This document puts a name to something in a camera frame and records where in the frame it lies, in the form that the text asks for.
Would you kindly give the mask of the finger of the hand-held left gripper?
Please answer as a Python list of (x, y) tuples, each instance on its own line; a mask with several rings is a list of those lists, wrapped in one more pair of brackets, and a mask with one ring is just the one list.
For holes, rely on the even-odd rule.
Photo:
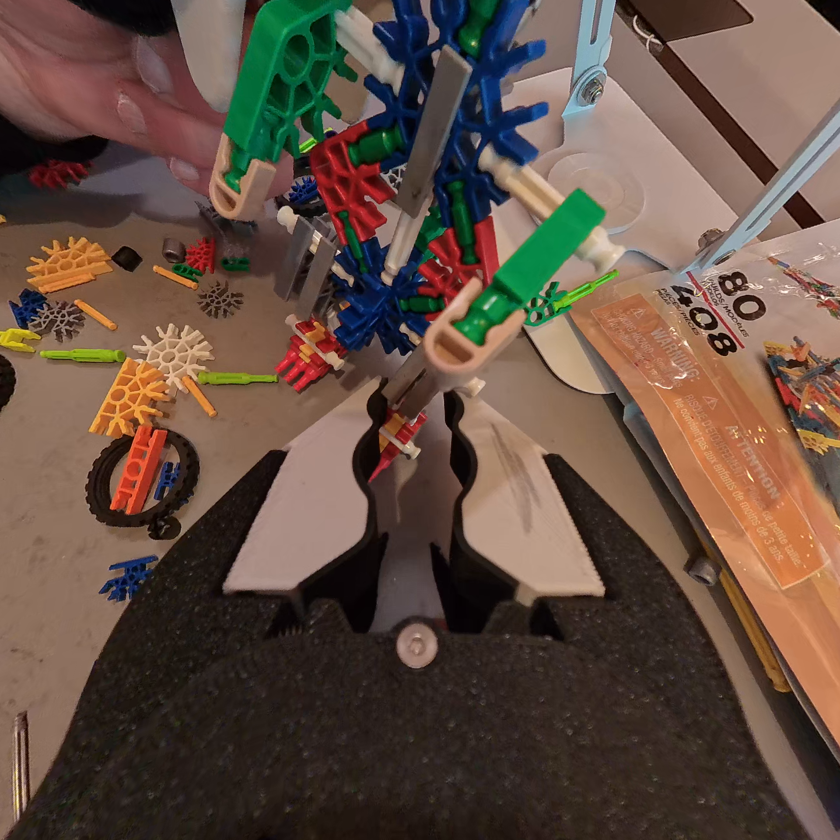
[(238, 77), (246, 1), (173, 1), (183, 53), (196, 89), (226, 113)]

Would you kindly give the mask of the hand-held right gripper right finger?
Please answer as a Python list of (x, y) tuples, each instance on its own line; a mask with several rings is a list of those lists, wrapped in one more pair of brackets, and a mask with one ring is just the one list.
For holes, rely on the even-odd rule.
[(448, 567), (474, 606), (603, 597), (606, 588), (550, 472), (548, 452), (477, 396), (444, 398), (461, 485)]

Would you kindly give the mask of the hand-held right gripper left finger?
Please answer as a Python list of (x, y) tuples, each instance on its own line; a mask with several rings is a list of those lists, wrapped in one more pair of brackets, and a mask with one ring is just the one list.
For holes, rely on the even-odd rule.
[(282, 451), (284, 458), (223, 584), (225, 594), (371, 597), (384, 551), (369, 486), (386, 403), (362, 387)]

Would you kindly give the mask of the multicoloured construction toy model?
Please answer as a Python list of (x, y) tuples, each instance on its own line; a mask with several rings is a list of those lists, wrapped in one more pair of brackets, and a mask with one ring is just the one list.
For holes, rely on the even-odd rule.
[(545, 103), (506, 110), (502, 82), (540, 57), (516, 44), (530, 2), (393, 2), (373, 23), (352, 2), (266, 2), (243, 56), (226, 24), (245, 2), (208, 3), (220, 24), (196, 86), (227, 117), (209, 195), (217, 215), (249, 223), (283, 154), (307, 158), (330, 222), (278, 218), (311, 250), (290, 348), (277, 372), (301, 390), (378, 338), (407, 361), (383, 390), (377, 476), (414, 458), (439, 392), (480, 388), (476, 373), (533, 316), (567, 312), (617, 275), (624, 247), (582, 189), (564, 196), (529, 163), (518, 127)]

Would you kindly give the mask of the thin dark grey rod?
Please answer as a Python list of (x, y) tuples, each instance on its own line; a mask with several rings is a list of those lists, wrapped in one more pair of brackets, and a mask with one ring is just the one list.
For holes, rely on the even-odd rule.
[(30, 799), (28, 713), (20, 711), (13, 726), (12, 796), (14, 823), (25, 812)]

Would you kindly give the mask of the person's left hand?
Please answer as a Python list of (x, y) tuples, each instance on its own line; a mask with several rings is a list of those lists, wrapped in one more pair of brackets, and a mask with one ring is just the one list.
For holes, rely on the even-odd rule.
[[(239, 63), (259, 7), (246, 3)], [(2, 1), (1, 89), (30, 136), (129, 146), (208, 195), (226, 113), (194, 85), (172, 2)]]

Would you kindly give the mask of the orange connector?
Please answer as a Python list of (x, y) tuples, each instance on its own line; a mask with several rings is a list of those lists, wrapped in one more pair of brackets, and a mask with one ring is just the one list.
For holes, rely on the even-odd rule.
[(151, 482), (160, 464), (168, 432), (142, 425), (133, 436), (125, 466), (112, 496), (110, 510), (127, 515), (141, 513), (150, 493)]

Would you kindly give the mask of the grey connector with flat strip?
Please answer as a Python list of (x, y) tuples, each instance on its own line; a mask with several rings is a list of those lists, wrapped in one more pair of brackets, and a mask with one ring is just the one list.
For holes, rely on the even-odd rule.
[(221, 238), (249, 242), (258, 233), (257, 222), (227, 219), (211, 205), (195, 202), (200, 218)]

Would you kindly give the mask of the small blue fan connector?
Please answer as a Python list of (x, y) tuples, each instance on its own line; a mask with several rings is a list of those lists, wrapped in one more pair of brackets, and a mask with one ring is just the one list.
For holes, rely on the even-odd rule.
[(26, 288), (18, 295), (18, 302), (9, 300), (8, 306), (19, 329), (28, 329), (28, 324), (35, 318), (39, 309), (47, 303), (45, 295), (35, 289)]
[(111, 564), (108, 567), (108, 579), (98, 593), (110, 602), (130, 602), (159, 561), (160, 557), (152, 554)]

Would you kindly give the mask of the red fan connector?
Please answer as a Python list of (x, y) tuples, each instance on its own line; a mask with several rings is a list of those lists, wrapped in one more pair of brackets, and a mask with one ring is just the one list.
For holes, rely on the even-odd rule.
[(65, 190), (78, 185), (88, 178), (91, 163), (89, 161), (48, 160), (31, 167), (27, 172), (28, 181), (38, 189)]

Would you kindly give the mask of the white snowflake connector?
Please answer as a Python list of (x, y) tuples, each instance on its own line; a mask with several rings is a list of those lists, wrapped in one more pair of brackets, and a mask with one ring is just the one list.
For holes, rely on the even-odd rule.
[(200, 330), (189, 325), (178, 329), (170, 323), (167, 329), (157, 327), (156, 331), (157, 340), (143, 335), (141, 343), (135, 344), (133, 349), (144, 357), (147, 364), (163, 374), (171, 392), (174, 388), (187, 392), (182, 379), (188, 376), (197, 381), (199, 372), (207, 369), (205, 363), (215, 359), (212, 345)]

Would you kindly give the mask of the large yellow fan connector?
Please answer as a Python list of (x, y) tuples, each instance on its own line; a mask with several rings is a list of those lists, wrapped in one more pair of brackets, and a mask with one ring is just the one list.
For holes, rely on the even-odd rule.
[(162, 371), (148, 362), (127, 358), (88, 431), (112, 438), (134, 436), (141, 426), (153, 425), (155, 418), (163, 417), (162, 410), (155, 406), (170, 400)]

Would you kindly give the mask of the K'nex instruction bag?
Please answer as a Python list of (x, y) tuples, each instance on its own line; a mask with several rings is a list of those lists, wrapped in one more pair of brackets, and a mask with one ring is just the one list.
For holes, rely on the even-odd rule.
[(838, 754), (838, 220), (618, 279), (572, 317)]

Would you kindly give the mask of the dark grey snowflake connector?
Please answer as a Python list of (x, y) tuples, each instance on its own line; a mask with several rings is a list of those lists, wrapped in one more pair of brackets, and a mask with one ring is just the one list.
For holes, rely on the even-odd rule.
[(51, 333), (60, 343), (73, 340), (84, 327), (85, 313), (71, 301), (43, 304), (28, 321), (28, 330), (40, 336)]
[(202, 314), (213, 320), (228, 319), (244, 305), (245, 295), (232, 288), (228, 280), (215, 282), (200, 292), (197, 306)]

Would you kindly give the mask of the yellow half-circle connector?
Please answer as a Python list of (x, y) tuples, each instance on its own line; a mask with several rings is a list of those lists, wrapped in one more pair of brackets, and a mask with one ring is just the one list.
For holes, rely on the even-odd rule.
[(51, 245), (41, 246), (41, 250), (45, 257), (29, 257), (32, 265), (26, 268), (28, 283), (37, 288), (79, 274), (96, 276), (112, 271), (110, 255), (100, 244), (85, 237), (69, 237), (66, 244), (55, 239)]

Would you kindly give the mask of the long tan rod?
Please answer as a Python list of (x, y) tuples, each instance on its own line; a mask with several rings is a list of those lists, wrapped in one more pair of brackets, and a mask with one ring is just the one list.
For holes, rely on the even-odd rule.
[(784, 674), (769, 639), (734, 578), (728, 571), (721, 569), (718, 580), (774, 690), (782, 694), (792, 693), (791, 683)]

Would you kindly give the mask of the pale slotted stand strut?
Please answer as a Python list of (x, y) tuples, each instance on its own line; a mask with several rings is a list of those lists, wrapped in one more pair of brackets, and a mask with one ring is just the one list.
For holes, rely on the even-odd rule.
[(595, 109), (605, 91), (615, 6), (616, 1), (581, 1), (570, 95), (561, 115), (561, 144), (571, 127)]
[(752, 242), (772, 217), (824, 165), (839, 147), (839, 101), (826, 113), (749, 208), (673, 277), (687, 278), (719, 265)]

